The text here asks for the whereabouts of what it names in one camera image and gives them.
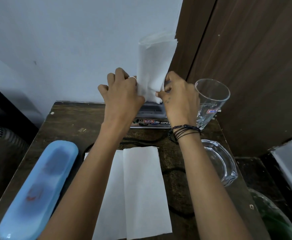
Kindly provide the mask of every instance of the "glass ashtray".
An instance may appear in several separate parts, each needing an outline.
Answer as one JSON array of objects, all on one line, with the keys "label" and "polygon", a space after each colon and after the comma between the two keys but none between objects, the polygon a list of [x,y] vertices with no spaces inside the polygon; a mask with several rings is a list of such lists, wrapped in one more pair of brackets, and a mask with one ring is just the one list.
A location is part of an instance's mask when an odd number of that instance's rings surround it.
[{"label": "glass ashtray", "polygon": [[217,141],[202,140],[204,148],[224,186],[237,179],[236,163],[231,154]]}]

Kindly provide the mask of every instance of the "black and white striped cloth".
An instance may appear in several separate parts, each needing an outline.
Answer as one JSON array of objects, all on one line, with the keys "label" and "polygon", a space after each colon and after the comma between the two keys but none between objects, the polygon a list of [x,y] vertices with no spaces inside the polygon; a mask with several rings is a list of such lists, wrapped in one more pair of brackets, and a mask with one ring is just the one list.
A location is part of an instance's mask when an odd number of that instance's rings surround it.
[{"label": "black and white striped cloth", "polygon": [[23,139],[17,136],[15,133],[1,126],[0,126],[0,137],[9,141],[11,144],[19,147],[20,149],[26,150],[29,147],[29,145]]}]

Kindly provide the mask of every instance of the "white paper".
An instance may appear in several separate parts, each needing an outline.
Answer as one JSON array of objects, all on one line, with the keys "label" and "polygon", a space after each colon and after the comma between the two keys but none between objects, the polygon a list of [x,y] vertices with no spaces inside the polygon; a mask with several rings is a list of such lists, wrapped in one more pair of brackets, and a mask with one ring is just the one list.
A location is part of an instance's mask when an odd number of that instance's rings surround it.
[{"label": "white paper", "polygon": [[124,149],[127,239],[172,232],[158,149]]},{"label": "white paper", "polygon": [[174,56],[175,33],[160,32],[142,38],[138,44],[137,93],[145,101],[161,103],[155,92],[164,90],[164,80]]},{"label": "white paper", "polygon": [[93,240],[126,238],[123,151],[117,150],[96,222]]}]

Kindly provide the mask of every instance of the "wooden tabletop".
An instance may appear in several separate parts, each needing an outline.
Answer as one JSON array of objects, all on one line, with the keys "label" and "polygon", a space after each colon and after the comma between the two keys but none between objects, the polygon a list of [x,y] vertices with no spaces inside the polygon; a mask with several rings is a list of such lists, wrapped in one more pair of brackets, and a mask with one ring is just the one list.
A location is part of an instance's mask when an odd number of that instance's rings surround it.
[{"label": "wooden tabletop", "polygon": [[[53,105],[0,200],[0,221],[46,146],[55,140],[71,141],[77,145],[81,155],[97,139],[104,119],[104,107],[104,104],[72,102],[56,102]],[[164,133],[167,133],[167,129],[130,129],[127,136],[154,140]],[[216,119],[209,122],[201,138],[218,141],[231,153]],[[159,148],[162,171],[174,167],[184,168],[178,145],[172,143],[168,137],[156,145]],[[133,145],[120,145],[119,149],[130,147]],[[80,164],[74,165],[71,171],[72,176],[76,174],[79,167]],[[226,190],[253,238],[270,239],[243,177],[238,168],[237,170],[238,178],[232,185],[226,187]],[[173,233],[147,239],[199,239],[195,217],[191,216],[193,207],[185,173],[172,171],[163,177],[168,204],[185,217],[170,211]]]}]

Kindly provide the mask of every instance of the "braided bracelet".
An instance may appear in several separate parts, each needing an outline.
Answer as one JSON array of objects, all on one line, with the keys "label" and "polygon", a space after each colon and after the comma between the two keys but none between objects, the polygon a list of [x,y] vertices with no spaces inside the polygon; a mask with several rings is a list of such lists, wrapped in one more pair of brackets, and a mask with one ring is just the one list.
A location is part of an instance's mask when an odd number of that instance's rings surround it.
[{"label": "braided bracelet", "polygon": [[[195,132],[190,132],[190,133],[187,133],[187,134],[184,134],[184,132],[188,131],[188,130],[193,130]],[[183,136],[186,136],[186,135],[189,135],[189,134],[193,134],[193,133],[199,133],[200,134],[200,129],[197,128],[196,126],[191,126],[191,125],[177,125],[177,126],[174,126],[173,128],[171,128],[168,132],[168,137],[169,139],[174,142],[176,145],[179,145],[178,143],[178,140],[183,137]]]}]

